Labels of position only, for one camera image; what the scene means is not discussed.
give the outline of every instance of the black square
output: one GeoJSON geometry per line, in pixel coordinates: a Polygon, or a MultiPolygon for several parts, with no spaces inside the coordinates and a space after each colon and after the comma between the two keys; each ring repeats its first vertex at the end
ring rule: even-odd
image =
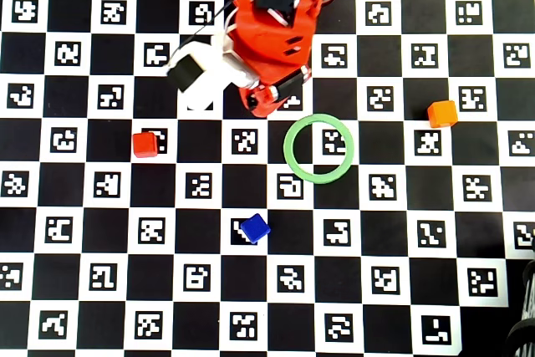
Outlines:
{"type": "Polygon", "coordinates": [[[451,77],[492,77],[491,35],[448,35],[451,77]]]}
{"type": "Polygon", "coordinates": [[[0,133],[0,161],[39,160],[40,119],[0,119],[0,133]]]}
{"type": "Polygon", "coordinates": [[[497,124],[461,122],[451,127],[454,165],[498,165],[497,124]]]}
{"type": "Polygon", "coordinates": [[[268,304],[267,348],[314,351],[313,304],[268,304]]]}
{"type": "Polygon", "coordinates": [[[359,141],[361,164],[403,165],[405,162],[403,122],[361,121],[359,141]]]}
{"type": "Polygon", "coordinates": [[[316,303],[361,303],[360,258],[316,257],[316,303]]]}
{"type": "Polygon", "coordinates": [[[0,208],[0,252],[32,252],[35,208],[0,208]]]}
{"type": "Polygon", "coordinates": [[[361,211],[362,255],[406,257],[405,212],[361,211]]]}
{"type": "Polygon", "coordinates": [[[128,300],[172,300],[173,256],[129,255],[128,300]]]}
{"type": "Polygon", "coordinates": [[[48,0],[48,31],[89,33],[91,0],[48,0]]]}
{"type": "Polygon", "coordinates": [[[266,266],[266,257],[222,256],[222,301],[266,301],[266,266]]]}
{"type": "Polygon", "coordinates": [[[11,74],[42,74],[45,33],[3,33],[0,71],[11,74]]]}
{"type": "Polygon", "coordinates": [[[127,209],[84,209],[83,252],[126,252],[127,209]]]}
{"type": "Polygon", "coordinates": [[[88,77],[47,76],[44,81],[44,117],[86,117],[88,77]]]}
{"type": "Polygon", "coordinates": [[[269,254],[313,255],[312,211],[268,211],[269,254]]]}
{"type": "Polygon", "coordinates": [[[428,120],[433,102],[449,99],[448,79],[404,79],[405,120],[428,120]]]}
{"type": "MultiPolygon", "coordinates": [[[[284,137],[292,124],[292,121],[268,121],[268,163],[286,163],[283,155],[283,143],[284,137]]],[[[293,151],[298,163],[312,163],[312,127],[308,126],[299,131],[293,144],[293,151]]]]}
{"type": "Polygon", "coordinates": [[[535,168],[503,167],[502,194],[504,211],[532,211],[535,168]]]}
{"type": "Polygon", "coordinates": [[[359,35],[359,77],[401,77],[401,36],[359,35]]]}
{"type": "Polygon", "coordinates": [[[166,77],[135,77],[134,118],[176,119],[176,88],[166,77]]]}
{"type": "Polygon", "coordinates": [[[79,267],[79,254],[35,254],[32,300],[77,300],[79,267]]]}
{"type": "Polygon", "coordinates": [[[175,303],[173,349],[219,349],[219,303],[175,303]]]}
{"type": "Polygon", "coordinates": [[[413,304],[458,305],[456,260],[411,258],[410,301],[413,304]]]}
{"type": "Polygon", "coordinates": [[[219,209],[176,210],[176,252],[219,253],[219,209]]]}
{"type": "Polygon", "coordinates": [[[137,33],[178,33],[180,0],[137,0],[137,33]]]}
{"type": "Polygon", "coordinates": [[[459,258],[504,258],[501,213],[456,212],[457,256],[459,258]]]}
{"type": "Polygon", "coordinates": [[[535,33],[533,0],[492,0],[494,33],[535,33]]]}
{"type": "Polygon", "coordinates": [[[221,162],[220,120],[180,120],[178,162],[221,162]]]}
{"type": "Polygon", "coordinates": [[[446,0],[401,0],[402,33],[446,33],[446,0]]]}
{"type": "Polygon", "coordinates": [[[355,0],[336,0],[320,13],[316,33],[356,33],[355,0]]]}
{"type": "Polygon", "coordinates": [[[409,305],[363,307],[366,353],[412,353],[409,305]]]}
{"type": "Polygon", "coordinates": [[[81,207],[83,201],[83,163],[41,163],[40,207],[81,207]]]}
{"type": "Polygon", "coordinates": [[[125,303],[79,302],[77,349],[122,349],[124,333],[125,303]]]}
{"type": "Polygon", "coordinates": [[[357,119],[356,79],[316,79],[313,85],[313,112],[332,115],[341,120],[357,119]]]}
{"type": "Polygon", "coordinates": [[[134,73],[134,35],[93,34],[91,74],[131,75],[134,73]]]}
{"type": "Polygon", "coordinates": [[[28,345],[28,321],[30,302],[1,302],[0,347],[3,349],[26,349],[28,345]]]}
{"type": "Polygon", "coordinates": [[[449,166],[407,166],[407,206],[419,210],[453,210],[449,166]]]}
{"type": "Polygon", "coordinates": [[[265,165],[223,165],[222,181],[223,208],[266,208],[265,165]]]}
{"type": "MultiPolygon", "coordinates": [[[[333,170],[335,166],[314,166],[315,174],[333,170]]],[[[314,208],[359,209],[359,168],[351,166],[338,180],[329,184],[314,185],[314,208]]]]}

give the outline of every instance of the plastic ring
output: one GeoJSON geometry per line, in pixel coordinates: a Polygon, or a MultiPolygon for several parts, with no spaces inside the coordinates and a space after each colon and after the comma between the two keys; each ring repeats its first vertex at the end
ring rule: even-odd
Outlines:
{"type": "Polygon", "coordinates": [[[288,130],[286,136],[284,137],[283,152],[286,163],[288,163],[290,169],[292,169],[293,173],[295,173],[297,177],[300,177],[305,181],[311,181],[314,184],[328,184],[332,181],[338,180],[351,167],[351,162],[353,161],[354,157],[353,136],[351,135],[349,129],[344,125],[344,123],[342,123],[340,120],[331,115],[310,115],[307,117],[303,117],[301,120],[296,121],[295,123],[293,123],[292,127],[290,127],[290,130],[288,130]],[[336,130],[339,131],[339,133],[344,137],[345,140],[344,161],[340,166],[338,166],[333,171],[330,171],[329,173],[308,173],[307,171],[303,170],[301,166],[299,166],[297,160],[295,159],[295,155],[293,154],[293,143],[299,132],[306,126],[316,122],[332,125],[336,130]]]}

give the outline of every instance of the white square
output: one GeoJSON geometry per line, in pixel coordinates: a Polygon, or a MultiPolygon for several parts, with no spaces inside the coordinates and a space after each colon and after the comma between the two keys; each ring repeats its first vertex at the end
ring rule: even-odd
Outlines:
{"type": "Polygon", "coordinates": [[[78,301],[76,300],[33,300],[30,303],[28,326],[28,349],[30,350],[74,350],[78,335],[78,301]],[[44,317],[41,313],[52,313],[44,317]],[[64,339],[40,339],[39,329],[43,334],[56,334],[64,339]]]}
{"type": "Polygon", "coordinates": [[[130,176],[129,162],[87,162],[84,176],[84,207],[128,208],[130,176]]]}
{"type": "Polygon", "coordinates": [[[447,78],[449,75],[447,35],[430,33],[402,35],[401,64],[405,78],[447,78]],[[418,63],[419,67],[413,66],[413,63],[418,63]]]}
{"type": "Polygon", "coordinates": [[[46,75],[89,75],[90,67],[90,33],[47,33],[46,75]]]}
{"type": "MultiPolygon", "coordinates": [[[[312,165],[301,165],[305,171],[313,172],[312,165]]],[[[312,210],[314,184],[299,179],[290,166],[267,165],[267,209],[312,210]]]]}
{"type": "Polygon", "coordinates": [[[219,303],[219,350],[266,351],[267,349],[268,303],[227,301],[219,303]],[[239,332],[237,331],[238,325],[241,326],[239,332]],[[238,336],[232,339],[232,334],[240,334],[243,340],[238,336]]]}
{"type": "Polygon", "coordinates": [[[446,31],[455,35],[492,35],[492,0],[446,0],[446,31]]]}
{"type": "Polygon", "coordinates": [[[359,35],[401,35],[401,0],[356,0],[359,35]]]}
{"type": "Polygon", "coordinates": [[[43,118],[41,120],[42,162],[85,162],[87,119],[43,118]]]}
{"type": "Polygon", "coordinates": [[[314,284],[313,255],[267,256],[269,303],[313,303],[314,284]]]}
{"type": "Polygon", "coordinates": [[[30,301],[32,283],[33,253],[0,253],[0,299],[2,301],[30,301]]]}
{"type": "Polygon", "coordinates": [[[319,353],[362,353],[364,351],[364,331],[362,304],[352,303],[316,303],[314,305],[315,340],[316,351],[319,353]],[[331,318],[330,328],[325,328],[325,321],[331,318]],[[332,319],[337,319],[339,325],[335,325],[332,319]],[[349,330],[353,335],[353,341],[340,341],[334,339],[336,335],[348,335],[344,331],[349,330]]]}
{"type": "Polygon", "coordinates": [[[359,77],[357,111],[361,121],[403,121],[405,117],[403,79],[359,77]]]}
{"type": "Polygon", "coordinates": [[[535,122],[498,121],[497,128],[500,166],[535,166],[535,122]]]}
{"type": "Polygon", "coordinates": [[[507,274],[505,259],[498,258],[458,258],[457,259],[457,283],[459,285],[459,305],[461,307],[508,307],[507,298],[507,274]],[[495,286],[492,289],[481,288],[486,284],[480,284],[482,278],[476,275],[468,280],[469,269],[483,269],[485,274],[490,272],[495,286]],[[472,289],[479,287],[488,295],[474,295],[472,289]]]}
{"type": "Polygon", "coordinates": [[[172,347],[173,302],[127,301],[125,311],[125,350],[171,350],[172,347]],[[143,339],[148,336],[156,337],[157,339],[143,339]]]}
{"type": "Polygon", "coordinates": [[[178,49],[179,44],[180,37],[177,33],[137,33],[134,76],[166,77],[169,57],[178,49]]]}
{"type": "Polygon", "coordinates": [[[35,243],[38,254],[80,254],[84,235],[82,207],[38,207],[35,243]]]}
{"type": "Polygon", "coordinates": [[[90,119],[132,119],[134,77],[90,75],[87,116],[90,119]]]}
{"type": "Polygon", "coordinates": [[[315,34],[312,38],[313,76],[319,79],[357,77],[357,36],[315,34]]]}
{"type": "Polygon", "coordinates": [[[453,211],[407,211],[407,243],[412,258],[456,258],[453,211]]]}
{"type": "Polygon", "coordinates": [[[456,212],[502,211],[502,176],[499,166],[453,166],[451,174],[453,178],[453,206],[456,212]],[[480,177],[481,184],[476,182],[474,176],[480,177]],[[485,180],[481,182],[481,176],[485,180],[487,176],[490,176],[490,189],[484,188],[484,186],[488,186],[485,184],[485,180]],[[470,198],[467,198],[466,201],[464,197],[465,186],[470,187],[470,190],[466,191],[467,195],[470,194],[470,198]],[[489,190],[492,200],[484,201],[489,190]]]}
{"type": "Polygon", "coordinates": [[[80,258],[80,301],[126,301],[128,254],[85,252],[80,258]]]}
{"type": "Polygon", "coordinates": [[[314,209],[314,255],[358,257],[360,212],[350,209],[314,209]]]}
{"type": "Polygon", "coordinates": [[[43,98],[44,75],[0,74],[0,115],[3,118],[40,119],[43,98]]]}
{"type": "MultiPolygon", "coordinates": [[[[359,122],[357,120],[342,120],[342,123],[353,137],[354,155],[351,165],[358,165],[359,122]]],[[[344,162],[346,149],[339,142],[340,136],[341,134],[332,125],[319,122],[312,125],[312,162],[315,165],[339,166],[344,162]]]]}
{"type": "Polygon", "coordinates": [[[406,211],[407,175],[403,165],[360,165],[359,166],[359,205],[361,211],[406,211]],[[374,179],[384,176],[387,181],[374,179]],[[372,199],[372,190],[378,199],[372,199]]]}
{"type": "Polygon", "coordinates": [[[268,163],[267,120],[223,120],[222,133],[223,163],[260,165],[268,163]]]}
{"type": "Polygon", "coordinates": [[[2,190],[12,193],[9,196],[2,196],[3,192],[0,193],[0,207],[36,207],[39,193],[39,168],[39,162],[0,161],[0,186],[5,187],[2,190]],[[4,172],[6,172],[7,180],[2,182],[4,172]],[[13,173],[14,176],[12,176],[12,173],[8,172],[22,172],[23,175],[19,176],[17,173],[13,173]],[[28,173],[28,183],[24,183],[24,177],[22,177],[26,175],[26,172],[28,173]]]}
{"type": "Polygon", "coordinates": [[[417,354],[458,355],[462,350],[461,309],[450,305],[411,305],[410,327],[412,332],[412,351],[417,354]],[[435,333],[425,334],[422,330],[422,316],[447,317],[450,330],[441,331],[440,321],[433,320],[435,333]]]}
{"type": "MultiPolygon", "coordinates": [[[[196,33],[205,23],[209,23],[221,10],[225,0],[181,0],[179,12],[179,29],[182,35],[196,33]]],[[[225,25],[225,16],[221,13],[212,25],[207,25],[199,34],[214,35],[220,33],[225,25]]]]}
{"type": "Polygon", "coordinates": [[[405,164],[408,166],[450,166],[451,129],[432,129],[428,121],[403,122],[405,164]]]}
{"type": "Polygon", "coordinates": [[[492,36],[494,49],[494,76],[497,79],[520,79],[535,76],[535,35],[525,33],[497,33],[492,36]],[[529,67],[519,67],[524,63],[521,57],[528,56],[529,67]]]}
{"type": "Polygon", "coordinates": [[[175,119],[133,119],[132,120],[132,134],[141,133],[145,130],[150,130],[156,135],[156,138],[162,140],[162,144],[158,145],[158,155],[152,158],[138,158],[134,155],[134,147],[130,160],[135,163],[176,163],[176,152],[178,141],[178,126],[175,119]]]}
{"type": "Polygon", "coordinates": [[[268,237],[252,244],[240,228],[243,220],[256,213],[269,225],[266,209],[221,209],[221,255],[268,255],[268,237]]]}
{"type": "Polygon", "coordinates": [[[173,301],[219,303],[221,299],[219,254],[176,254],[173,267],[173,301]]]}
{"type": "Polygon", "coordinates": [[[128,214],[129,254],[174,254],[175,208],[131,208],[128,214]]]}
{"type": "Polygon", "coordinates": [[[221,209],[222,165],[219,163],[179,163],[176,165],[176,206],[194,209],[221,209]]]}
{"type": "Polygon", "coordinates": [[[363,256],[360,263],[362,304],[410,305],[409,258],[363,256]]]}
{"type": "Polygon", "coordinates": [[[137,0],[92,0],[91,33],[135,33],[137,0]]]}
{"type": "Polygon", "coordinates": [[[459,121],[496,121],[494,77],[450,77],[450,98],[455,101],[459,121]]]}
{"type": "Polygon", "coordinates": [[[535,212],[504,212],[502,219],[505,258],[533,259],[535,212]]]}
{"type": "Polygon", "coordinates": [[[2,31],[46,33],[48,0],[3,0],[2,31]]]}

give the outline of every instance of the checkerboard mat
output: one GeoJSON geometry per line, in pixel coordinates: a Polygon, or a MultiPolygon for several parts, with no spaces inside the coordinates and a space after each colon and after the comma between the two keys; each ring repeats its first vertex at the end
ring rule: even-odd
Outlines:
{"type": "MultiPolygon", "coordinates": [[[[166,81],[224,2],[2,0],[0,355],[494,355],[533,257],[534,0],[336,0],[313,79],[263,120],[166,81]],[[433,130],[444,99],[460,122],[433,130]],[[354,137],[328,185],[283,159],[312,113],[354,137]]],[[[321,124],[295,147],[317,173],[345,151],[321,124]]]]}

